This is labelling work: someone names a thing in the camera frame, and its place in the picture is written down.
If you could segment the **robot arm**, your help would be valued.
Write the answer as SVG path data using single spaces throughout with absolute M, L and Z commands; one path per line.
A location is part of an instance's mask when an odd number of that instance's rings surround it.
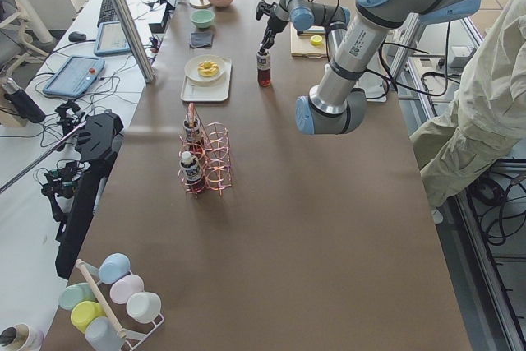
M 390 30 L 414 13 L 436 24 L 471 16 L 481 0 L 355 0 L 357 14 L 330 60 L 319 85 L 296 103 L 298 130 L 307 135 L 344 134 L 356 129 L 367 109 L 356 86 Z
M 256 7 L 256 19 L 259 21 L 264 15 L 269 19 L 260 44 L 261 50 L 269 50 L 275 43 L 275 36 L 291 22 L 299 32 L 312 26 L 323 27 L 331 53 L 343 42 L 351 17 L 350 10 L 341 7 L 339 0 L 335 6 L 312 0 L 279 0 L 272 3 L 260 0 Z

